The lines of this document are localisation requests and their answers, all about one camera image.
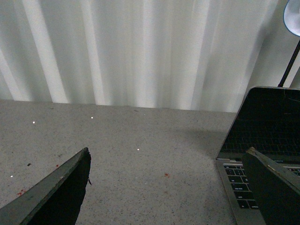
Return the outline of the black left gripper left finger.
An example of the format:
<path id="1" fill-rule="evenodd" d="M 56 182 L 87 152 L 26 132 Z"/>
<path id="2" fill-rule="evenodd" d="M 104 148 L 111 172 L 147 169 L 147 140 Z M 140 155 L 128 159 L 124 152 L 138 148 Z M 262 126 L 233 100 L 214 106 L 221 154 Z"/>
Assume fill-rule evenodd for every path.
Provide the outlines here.
<path id="1" fill-rule="evenodd" d="M 91 155 L 83 148 L 20 197 L 0 209 L 2 225 L 74 225 L 89 180 Z"/>

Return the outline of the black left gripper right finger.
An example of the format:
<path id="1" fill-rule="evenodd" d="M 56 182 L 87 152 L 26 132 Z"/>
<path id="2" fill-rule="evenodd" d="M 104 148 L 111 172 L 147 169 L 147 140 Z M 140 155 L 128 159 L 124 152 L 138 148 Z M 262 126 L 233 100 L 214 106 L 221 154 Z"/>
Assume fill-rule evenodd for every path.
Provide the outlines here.
<path id="1" fill-rule="evenodd" d="M 300 177 L 251 147 L 242 156 L 250 190 L 267 225 L 300 223 Z"/>

